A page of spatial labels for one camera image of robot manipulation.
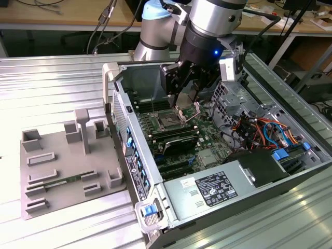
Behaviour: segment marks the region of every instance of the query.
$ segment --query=chip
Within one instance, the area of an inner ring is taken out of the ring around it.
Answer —
[[[198,156],[204,166],[209,166],[217,162],[216,157],[213,155],[210,149],[201,150],[198,152]]]
[[[178,116],[174,113],[159,113],[158,121],[164,127],[178,126],[181,124]]]

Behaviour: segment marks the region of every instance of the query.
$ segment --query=warning label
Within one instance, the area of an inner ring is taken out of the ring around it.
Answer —
[[[214,206],[238,196],[223,171],[195,182],[208,206]]]

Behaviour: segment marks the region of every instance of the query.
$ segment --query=black cable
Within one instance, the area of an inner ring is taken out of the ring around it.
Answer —
[[[118,2],[118,0],[113,0],[113,1],[110,2],[110,4],[109,4],[109,11],[110,11],[110,14],[109,14],[108,17],[107,17],[107,20],[106,20],[106,22],[105,22],[105,24],[104,24],[104,26],[103,26],[102,31],[100,32],[100,35],[99,35],[99,37],[98,37],[98,40],[97,40],[96,44],[99,44],[99,41],[100,41],[100,39],[102,38],[103,33],[104,33],[104,31],[105,31],[105,29],[106,29],[108,23],[109,23],[110,16],[111,16],[112,11],[113,11],[113,9],[115,8],[117,2]]]
[[[175,14],[175,15],[180,15],[181,14],[181,10],[173,5],[173,4],[167,4],[164,2],[164,0],[159,0],[161,8],[167,10],[169,13]]]
[[[103,25],[105,22],[108,23],[109,15],[110,15],[110,10],[111,10],[111,7],[113,6],[113,2],[114,2],[114,0],[110,0],[109,4],[106,6],[106,8],[103,10],[103,12],[99,16],[99,18],[98,18],[98,24],[95,27],[95,29],[92,32],[92,34],[90,35],[90,37],[89,37],[89,41],[88,41],[88,45],[87,45],[87,54],[89,54],[89,48],[90,48],[90,43],[92,41],[92,38],[95,35],[95,33],[97,32],[97,30],[99,29],[99,27],[101,25]]]
[[[275,5],[277,5],[278,7],[280,7],[280,8],[283,8],[283,6],[280,6],[280,5],[278,5],[277,3],[274,3]]]
[[[323,101],[323,104],[324,104],[324,105],[327,105],[328,107],[331,107],[331,108],[332,108],[332,105],[326,104],[326,101]]]
[[[136,11],[135,11],[135,13],[134,13],[133,19],[131,20],[129,26],[126,27],[124,30],[122,30],[122,31],[121,31],[120,33],[118,33],[117,35],[115,35],[114,37],[112,37],[112,38],[108,38],[108,39],[106,39],[106,41],[102,41],[101,43],[97,44],[97,45],[94,47],[92,53],[94,53],[95,50],[97,49],[97,47],[99,47],[100,45],[107,45],[107,44],[109,44],[109,43],[112,43],[116,38],[118,38],[120,35],[122,35],[123,33],[125,33],[128,29],[130,29],[130,28],[132,27],[132,25],[134,24],[135,18],[136,18],[136,16],[137,16],[137,13],[139,12],[139,9],[140,9],[140,6],[142,5],[142,3],[143,3],[143,0],[140,0],[139,5],[137,6],[137,9],[136,9]]]
[[[325,101],[323,101],[323,103],[327,106],[319,107],[316,103],[312,103],[311,105],[316,106],[320,114],[324,115],[329,121],[332,121],[332,106],[326,104]]]
[[[279,16],[274,16],[274,15],[270,15],[270,14],[266,14],[266,13],[262,13],[262,12],[256,12],[253,10],[249,10],[249,9],[244,9],[243,12],[246,13],[250,13],[250,14],[254,14],[254,15],[258,15],[258,16],[263,16],[268,18],[269,20],[271,20],[272,22],[267,25],[258,35],[255,36],[255,38],[251,41],[251,43],[249,44],[249,46],[247,47],[247,49],[245,50],[244,53],[244,58],[246,57],[246,55],[249,53],[249,51],[251,50],[252,46],[254,45],[254,43],[267,31],[269,30],[273,25],[275,25],[276,23],[278,23],[281,20],[281,17]]]
[[[98,25],[95,27],[94,31],[92,32],[92,34],[89,37],[89,41],[88,41],[88,45],[87,45],[87,54],[89,54],[89,48],[90,48],[91,40],[92,40],[93,36],[95,35],[95,33],[97,32],[97,30],[99,29],[100,25],[101,24],[98,23]]]
[[[294,22],[291,24],[291,26],[289,27],[289,29],[287,30],[286,34],[283,36],[283,39],[280,43],[280,46],[276,46],[276,49],[274,50],[274,52],[271,54],[271,56],[268,57],[268,59],[265,61],[265,63],[268,65],[274,55],[278,52],[279,48],[282,46],[282,44],[286,41],[286,39],[289,37],[289,35],[291,34],[291,32],[293,31],[293,29],[295,28],[295,26],[297,25],[297,23],[301,20],[301,18],[303,17],[303,15],[305,14],[306,10],[309,8],[310,4],[313,2],[314,0],[308,0],[306,5],[304,6],[304,8],[301,10],[301,12],[299,13],[299,15],[295,18]]]
[[[287,23],[288,23],[288,20],[289,20],[289,16],[290,16],[290,15],[287,16],[286,23],[285,23],[284,28],[282,29],[282,31],[281,31],[281,33],[280,33],[280,36],[282,36],[282,33],[284,33],[284,30],[285,30],[285,28],[286,28],[286,26],[287,26]]]
[[[29,3],[22,2],[21,0],[16,0],[16,1],[18,1],[19,3],[25,4],[25,5],[29,5],[29,6],[49,6],[49,5],[54,5],[54,4],[61,3],[65,0],[59,0],[57,2],[50,3],[50,4],[29,4]]]

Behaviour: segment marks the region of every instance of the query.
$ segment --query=blue cable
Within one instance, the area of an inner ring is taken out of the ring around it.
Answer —
[[[283,129],[280,127],[280,125],[277,124],[277,123],[273,123],[273,122],[267,123],[267,124],[264,126],[264,128],[263,128],[264,136],[265,136],[265,138],[266,138],[269,142],[271,142],[272,144],[274,144],[274,145],[279,149],[278,144],[277,144],[275,141],[269,139],[269,137],[268,137],[268,135],[267,135],[266,127],[267,127],[268,124],[275,125],[275,126],[281,131],[281,133],[282,133],[282,135],[283,135],[285,141],[287,142],[287,144],[288,144],[289,146],[292,146],[292,145],[293,145],[293,143],[287,138],[285,132],[284,132]]]

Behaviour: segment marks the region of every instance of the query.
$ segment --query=wooden desk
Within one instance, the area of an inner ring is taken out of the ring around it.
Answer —
[[[32,0],[22,0],[27,3],[33,3]],[[98,23],[98,17],[103,9],[108,5],[109,0],[65,0],[59,3],[63,15],[58,15],[38,8],[36,6],[27,6],[16,0],[11,0],[8,8],[0,8],[0,30],[65,30],[65,31],[92,31]],[[273,6],[275,12],[283,16],[284,10],[275,4],[262,0],[256,4],[262,6]],[[121,31],[128,26],[133,18],[125,0],[118,0],[117,6],[113,12],[106,31]],[[332,32],[326,32],[317,27],[311,18],[304,17],[304,22],[298,24],[286,42],[280,48],[270,65],[273,68],[278,62],[289,45],[296,36],[331,36]],[[234,34],[255,35],[258,34],[266,24],[260,17],[249,18],[243,15],[241,25],[234,31]],[[272,27],[266,35],[280,35],[281,28]],[[134,22],[129,31],[141,31],[141,23]]]
[[[22,1],[34,3],[33,0]],[[11,0],[8,8],[0,8],[0,23],[20,25],[97,25],[100,13],[108,4],[109,0],[65,0],[58,4],[60,8],[56,10],[63,12],[63,15],[59,15],[37,6],[28,6],[16,0]],[[118,0],[108,26],[127,26],[132,18],[133,14],[125,0]],[[133,26],[141,26],[141,23],[134,22]]]

